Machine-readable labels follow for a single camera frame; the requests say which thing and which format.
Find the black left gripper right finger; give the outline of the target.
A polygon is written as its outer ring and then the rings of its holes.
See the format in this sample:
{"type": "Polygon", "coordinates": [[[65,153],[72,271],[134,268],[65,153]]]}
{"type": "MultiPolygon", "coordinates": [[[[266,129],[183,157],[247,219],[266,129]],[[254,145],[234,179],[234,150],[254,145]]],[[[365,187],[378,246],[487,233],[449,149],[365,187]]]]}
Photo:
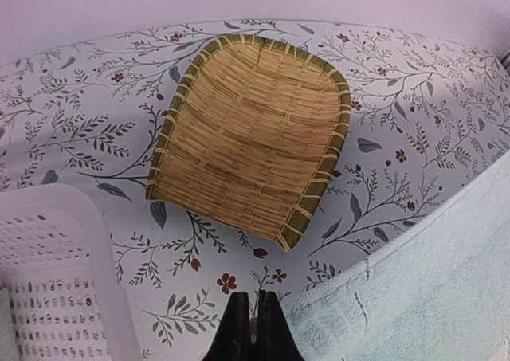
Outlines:
{"type": "Polygon", "coordinates": [[[251,360],[304,361],[274,292],[258,294],[257,316],[251,319],[251,360]]]}

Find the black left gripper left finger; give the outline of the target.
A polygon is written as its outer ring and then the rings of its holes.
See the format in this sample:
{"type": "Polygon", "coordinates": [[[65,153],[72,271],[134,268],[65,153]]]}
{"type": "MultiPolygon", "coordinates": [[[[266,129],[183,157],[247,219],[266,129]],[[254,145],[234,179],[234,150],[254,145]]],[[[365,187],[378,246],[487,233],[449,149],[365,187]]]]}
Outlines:
{"type": "Polygon", "coordinates": [[[247,361],[251,348],[249,297],[233,293],[226,305],[218,330],[203,361],[247,361]]]}

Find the light blue towel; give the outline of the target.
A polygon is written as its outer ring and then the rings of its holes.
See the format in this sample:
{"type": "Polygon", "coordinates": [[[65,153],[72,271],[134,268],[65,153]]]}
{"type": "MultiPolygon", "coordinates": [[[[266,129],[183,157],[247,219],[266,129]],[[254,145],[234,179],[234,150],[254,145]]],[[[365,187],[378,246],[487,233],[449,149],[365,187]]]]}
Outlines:
{"type": "Polygon", "coordinates": [[[307,360],[509,357],[509,158],[284,314],[307,360]]]}

